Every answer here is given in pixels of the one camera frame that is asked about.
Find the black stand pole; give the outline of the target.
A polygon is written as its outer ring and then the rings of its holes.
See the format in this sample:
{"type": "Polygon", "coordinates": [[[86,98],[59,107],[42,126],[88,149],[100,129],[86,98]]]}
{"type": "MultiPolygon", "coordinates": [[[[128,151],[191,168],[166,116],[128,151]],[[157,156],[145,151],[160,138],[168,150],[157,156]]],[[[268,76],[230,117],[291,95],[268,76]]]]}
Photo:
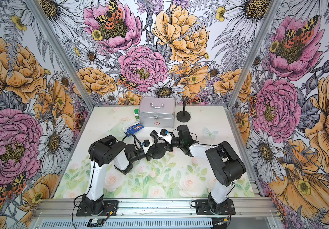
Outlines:
{"type": "Polygon", "coordinates": [[[150,137],[153,138],[153,142],[154,142],[154,145],[155,147],[157,147],[157,143],[158,143],[158,133],[153,130],[151,133],[150,133],[150,137]]]}

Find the black round stand base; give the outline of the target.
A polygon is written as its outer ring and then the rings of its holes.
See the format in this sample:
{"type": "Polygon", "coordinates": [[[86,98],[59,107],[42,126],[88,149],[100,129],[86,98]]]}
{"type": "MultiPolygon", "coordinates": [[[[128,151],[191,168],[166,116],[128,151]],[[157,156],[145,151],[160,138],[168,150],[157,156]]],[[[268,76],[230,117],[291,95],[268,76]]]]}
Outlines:
{"type": "Polygon", "coordinates": [[[186,123],[191,119],[191,115],[187,111],[180,111],[176,116],[177,120],[182,123],[186,123]]]}

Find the black microphone clip pole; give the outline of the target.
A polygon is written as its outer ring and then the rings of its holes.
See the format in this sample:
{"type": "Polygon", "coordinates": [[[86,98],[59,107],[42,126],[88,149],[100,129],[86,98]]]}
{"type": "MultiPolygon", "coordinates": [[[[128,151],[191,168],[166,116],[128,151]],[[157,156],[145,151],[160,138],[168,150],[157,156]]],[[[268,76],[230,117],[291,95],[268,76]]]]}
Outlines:
{"type": "Polygon", "coordinates": [[[182,96],[182,100],[183,100],[183,113],[185,113],[185,108],[186,108],[186,105],[187,105],[188,99],[189,99],[188,96],[186,96],[186,95],[183,95],[183,96],[182,96]]]}

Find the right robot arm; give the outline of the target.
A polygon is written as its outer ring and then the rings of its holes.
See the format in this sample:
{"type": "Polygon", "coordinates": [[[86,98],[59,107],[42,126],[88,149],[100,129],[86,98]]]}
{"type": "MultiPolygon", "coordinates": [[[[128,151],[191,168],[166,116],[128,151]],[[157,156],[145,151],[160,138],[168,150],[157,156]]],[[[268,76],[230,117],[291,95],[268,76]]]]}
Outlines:
{"type": "Polygon", "coordinates": [[[216,179],[208,200],[195,200],[197,215],[236,214],[229,195],[235,187],[235,181],[246,172],[243,161],[227,141],[218,145],[202,144],[193,139],[187,125],[180,125],[176,130],[178,136],[165,129],[161,130],[160,137],[166,142],[165,149],[172,152],[173,148],[179,148],[187,156],[207,159],[216,179]]]}

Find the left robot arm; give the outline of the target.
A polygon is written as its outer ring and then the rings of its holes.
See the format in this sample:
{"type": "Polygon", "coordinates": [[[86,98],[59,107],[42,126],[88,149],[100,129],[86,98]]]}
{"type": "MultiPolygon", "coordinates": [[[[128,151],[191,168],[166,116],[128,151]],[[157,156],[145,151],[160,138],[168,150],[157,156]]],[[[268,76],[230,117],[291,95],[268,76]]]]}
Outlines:
{"type": "Polygon", "coordinates": [[[126,144],[109,135],[93,142],[89,147],[91,160],[90,182],[87,191],[82,196],[76,215],[97,216],[102,215],[105,207],[112,209],[116,202],[109,204],[104,199],[104,185],[109,165],[114,165],[122,172],[127,173],[133,168],[133,162],[142,158],[150,159],[148,151],[154,145],[153,140],[146,139],[136,147],[126,144]]]}

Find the blue snack packet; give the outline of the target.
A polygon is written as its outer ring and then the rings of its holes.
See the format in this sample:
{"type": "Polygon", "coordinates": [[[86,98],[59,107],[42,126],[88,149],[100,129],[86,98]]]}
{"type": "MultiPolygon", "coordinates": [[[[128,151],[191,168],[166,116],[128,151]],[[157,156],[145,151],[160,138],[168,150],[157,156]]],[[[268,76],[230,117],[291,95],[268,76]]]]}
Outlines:
{"type": "Polygon", "coordinates": [[[123,131],[126,135],[135,134],[143,128],[144,128],[144,126],[141,125],[140,123],[133,123],[133,124],[130,124],[129,126],[123,128],[123,131]]]}

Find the clear plastic bag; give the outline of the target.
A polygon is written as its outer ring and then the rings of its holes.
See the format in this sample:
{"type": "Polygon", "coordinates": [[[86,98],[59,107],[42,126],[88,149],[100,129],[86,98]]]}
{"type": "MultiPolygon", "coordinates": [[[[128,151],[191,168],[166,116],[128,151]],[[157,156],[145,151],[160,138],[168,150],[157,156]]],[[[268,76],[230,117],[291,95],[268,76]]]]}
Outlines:
{"type": "Polygon", "coordinates": [[[125,136],[124,128],[126,124],[124,122],[118,123],[113,126],[111,129],[105,132],[105,136],[112,135],[116,138],[123,138],[125,136]]]}

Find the silver aluminium first aid case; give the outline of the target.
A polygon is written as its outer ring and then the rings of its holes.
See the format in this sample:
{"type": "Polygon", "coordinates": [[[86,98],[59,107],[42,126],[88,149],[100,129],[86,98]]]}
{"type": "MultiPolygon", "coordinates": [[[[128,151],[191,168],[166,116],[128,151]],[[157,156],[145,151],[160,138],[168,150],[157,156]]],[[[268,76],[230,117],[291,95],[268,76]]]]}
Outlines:
{"type": "Polygon", "coordinates": [[[144,127],[173,128],[176,100],[174,98],[143,97],[138,109],[144,127]]]}

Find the green capped white bottle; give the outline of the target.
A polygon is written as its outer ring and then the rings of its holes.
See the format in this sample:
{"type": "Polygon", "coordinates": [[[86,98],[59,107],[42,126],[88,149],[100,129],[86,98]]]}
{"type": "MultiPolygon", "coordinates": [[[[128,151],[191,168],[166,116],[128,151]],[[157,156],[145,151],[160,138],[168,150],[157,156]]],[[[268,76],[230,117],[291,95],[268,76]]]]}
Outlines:
{"type": "Polygon", "coordinates": [[[134,110],[135,118],[139,120],[139,109],[134,110]]]}

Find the small circuit board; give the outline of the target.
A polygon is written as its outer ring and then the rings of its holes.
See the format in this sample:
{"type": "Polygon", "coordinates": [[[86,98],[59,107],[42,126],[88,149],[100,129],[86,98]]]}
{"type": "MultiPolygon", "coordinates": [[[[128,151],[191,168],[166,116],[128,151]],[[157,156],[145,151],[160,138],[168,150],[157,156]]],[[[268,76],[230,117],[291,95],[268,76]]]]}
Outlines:
{"type": "Polygon", "coordinates": [[[90,219],[87,223],[88,228],[101,227],[104,224],[104,219],[90,219]]]}

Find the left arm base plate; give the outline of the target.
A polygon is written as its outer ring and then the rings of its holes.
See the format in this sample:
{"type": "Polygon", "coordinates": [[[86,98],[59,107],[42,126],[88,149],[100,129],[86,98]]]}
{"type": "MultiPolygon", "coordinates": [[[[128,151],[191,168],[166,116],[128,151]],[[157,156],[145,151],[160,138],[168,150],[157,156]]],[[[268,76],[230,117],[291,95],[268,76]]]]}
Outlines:
{"type": "Polygon", "coordinates": [[[81,201],[76,213],[78,217],[106,217],[106,216],[115,216],[118,209],[117,200],[97,200],[90,201],[85,199],[81,201]]]}

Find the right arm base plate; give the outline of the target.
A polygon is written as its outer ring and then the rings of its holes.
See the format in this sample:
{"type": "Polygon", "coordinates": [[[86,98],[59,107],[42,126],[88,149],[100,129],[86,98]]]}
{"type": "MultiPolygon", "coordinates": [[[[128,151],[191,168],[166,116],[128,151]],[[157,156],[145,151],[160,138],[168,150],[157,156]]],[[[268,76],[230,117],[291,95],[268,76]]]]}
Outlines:
{"type": "Polygon", "coordinates": [[[228,198],[218,204],[212,200],[196,199],[190,204],[195,208],[197,215],[235,215],[236,210],[233,200],[228,198]]]}

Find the aluminium front rail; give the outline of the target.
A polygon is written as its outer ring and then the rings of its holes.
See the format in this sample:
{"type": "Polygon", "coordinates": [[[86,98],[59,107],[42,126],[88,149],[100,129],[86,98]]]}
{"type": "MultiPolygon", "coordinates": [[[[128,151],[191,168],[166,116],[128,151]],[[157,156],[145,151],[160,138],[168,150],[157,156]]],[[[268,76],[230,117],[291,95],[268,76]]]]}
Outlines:
{"type": "MultiPolygon", "coordinates": [[[[196,198],[120,198],[116,215],[112,219],[144,218],[199,218],[196,198]]],[[[276,217],[277,211],[271,198],[232,197],[232,204],[223,207],[231,211],[233,218],[239,217],[276,217]]],[[[76,216],[79,209],[73,199],[44,200],[38,206],[33,219],[83,219],[76,216]]]]}

